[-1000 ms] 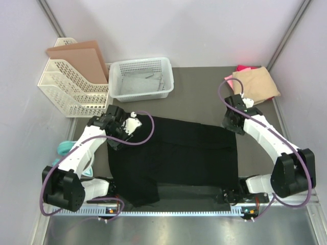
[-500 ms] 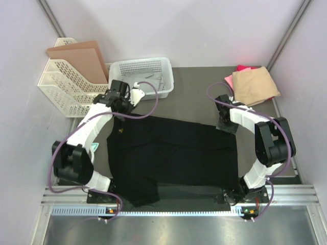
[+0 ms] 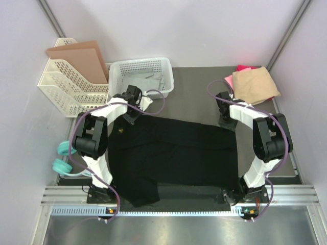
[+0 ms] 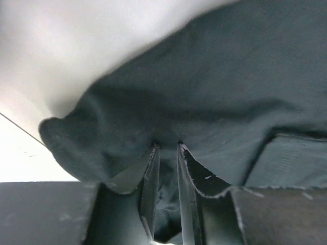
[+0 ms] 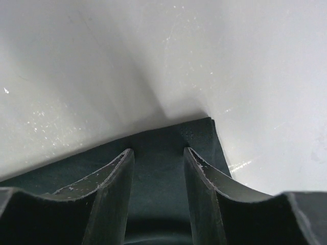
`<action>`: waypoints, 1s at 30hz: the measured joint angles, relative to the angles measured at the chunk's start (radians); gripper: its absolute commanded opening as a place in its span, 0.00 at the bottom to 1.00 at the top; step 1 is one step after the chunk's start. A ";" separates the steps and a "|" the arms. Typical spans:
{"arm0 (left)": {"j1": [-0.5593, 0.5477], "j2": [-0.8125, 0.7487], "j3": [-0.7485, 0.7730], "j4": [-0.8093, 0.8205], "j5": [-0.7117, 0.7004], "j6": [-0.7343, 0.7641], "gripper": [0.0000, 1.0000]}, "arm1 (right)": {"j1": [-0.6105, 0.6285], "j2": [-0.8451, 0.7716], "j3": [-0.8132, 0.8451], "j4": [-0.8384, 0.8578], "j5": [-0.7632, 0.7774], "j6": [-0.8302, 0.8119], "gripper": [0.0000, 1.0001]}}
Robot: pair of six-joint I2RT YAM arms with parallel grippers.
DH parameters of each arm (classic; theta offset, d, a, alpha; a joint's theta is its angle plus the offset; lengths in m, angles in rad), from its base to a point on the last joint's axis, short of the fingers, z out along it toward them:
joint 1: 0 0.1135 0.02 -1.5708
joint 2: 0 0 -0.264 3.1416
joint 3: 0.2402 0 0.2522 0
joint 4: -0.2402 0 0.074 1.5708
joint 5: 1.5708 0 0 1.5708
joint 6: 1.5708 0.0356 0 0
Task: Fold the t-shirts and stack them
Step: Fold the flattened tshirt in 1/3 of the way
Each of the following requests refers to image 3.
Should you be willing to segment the black daisy print t-shirt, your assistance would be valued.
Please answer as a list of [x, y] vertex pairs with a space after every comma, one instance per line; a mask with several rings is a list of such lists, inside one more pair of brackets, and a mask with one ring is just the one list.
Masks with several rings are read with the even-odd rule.
[[135, 207], [157, 202], [159, 184], [239, 188], [235, 133], [217, 126], [119, 117], [107, 152], [116, 191]]

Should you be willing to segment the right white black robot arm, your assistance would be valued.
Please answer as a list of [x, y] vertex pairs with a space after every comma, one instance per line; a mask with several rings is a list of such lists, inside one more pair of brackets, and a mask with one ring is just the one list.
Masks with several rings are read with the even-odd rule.
[[220, 111], [218, 126], [230, 131], [242, 123], [252, 130], [255, 157], [240, 179], [239, 197], [252, 201], [263, 192], [266, 178], [275, 167], [284, 164], [293, 150], [286, 117], [254, 108], [242, 100], [233, 100], [225, 91], [215, 96]]

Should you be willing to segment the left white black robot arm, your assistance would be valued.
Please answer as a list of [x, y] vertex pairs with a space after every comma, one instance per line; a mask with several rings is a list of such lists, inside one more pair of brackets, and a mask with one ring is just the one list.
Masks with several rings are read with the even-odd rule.
[[109, 103], [77, 116], [72, 147], [91, 170], [92, 183], [88, 191], [92, 203], [109, 203], [116, 199], [116, 190], [110, 187], [112, 175], [105, 152], [108, 144], [108, 126], [120, 116], [131, 125], [141, 116], [142, 91], [129, 85], [122, 94], [114, 95]]

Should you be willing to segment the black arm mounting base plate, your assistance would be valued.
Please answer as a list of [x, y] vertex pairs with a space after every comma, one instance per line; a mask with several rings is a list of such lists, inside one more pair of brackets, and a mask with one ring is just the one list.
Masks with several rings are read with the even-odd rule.
[[251, 196], [243, 197], [237, 190], [216, 186], [187, 186], [159, 183], [159, 200], [138, 201], [137, 204], [120, 195], [120, 210], [126, 212], [202, 212], [229, 211], [237, 204], [259, 209], [260, 204], [268, 202], [264, 188]]

